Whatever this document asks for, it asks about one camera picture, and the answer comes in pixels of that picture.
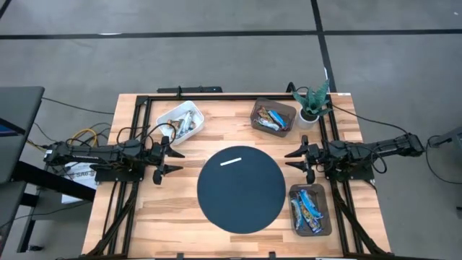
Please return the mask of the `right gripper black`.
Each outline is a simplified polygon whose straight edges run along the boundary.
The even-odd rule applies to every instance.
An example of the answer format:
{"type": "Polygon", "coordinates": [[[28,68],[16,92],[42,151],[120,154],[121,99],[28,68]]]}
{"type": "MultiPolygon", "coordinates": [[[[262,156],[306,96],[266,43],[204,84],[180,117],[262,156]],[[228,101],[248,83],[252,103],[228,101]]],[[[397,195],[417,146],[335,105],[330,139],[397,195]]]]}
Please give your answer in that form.
{"type": "Polygon", "coordinates": [[[305,156],[304,161],[300,162],[286,162],[288,166],[292,166],[306,172],[306,181],[307,183],[315,182],[315,173],[312,167],[317,165],[321,159],[321,152],[317,144],[309,144],[308,137],[306,135],[302,136],[302,146],[300,146],[294,152],[291,152],[285,157],[302,157],[305,156]]]}

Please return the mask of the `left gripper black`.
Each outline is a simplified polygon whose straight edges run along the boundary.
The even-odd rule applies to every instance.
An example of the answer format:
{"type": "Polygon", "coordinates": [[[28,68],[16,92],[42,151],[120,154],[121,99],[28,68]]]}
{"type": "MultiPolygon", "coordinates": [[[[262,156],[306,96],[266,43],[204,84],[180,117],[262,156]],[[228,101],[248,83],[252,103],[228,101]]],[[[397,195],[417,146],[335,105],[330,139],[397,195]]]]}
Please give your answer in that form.
{"type": "Polygon", "coordinates": [[[151,156],[153,159],[154,166],[156,170],[153,174],[153,182],[156,185],[160,185],[162,183],[162,178],[165,174],[171,173],[176,170],[183,169],[183,166],[177,165],[166,165],[165,164],[165,156],[168,157],[176,157],[176,158],[184,158],[185,156],[179,152],[173,150],[170,145],[170,138],[168,136],[163,136],[160,142],[155,142],[152,145],[151,156]]]}

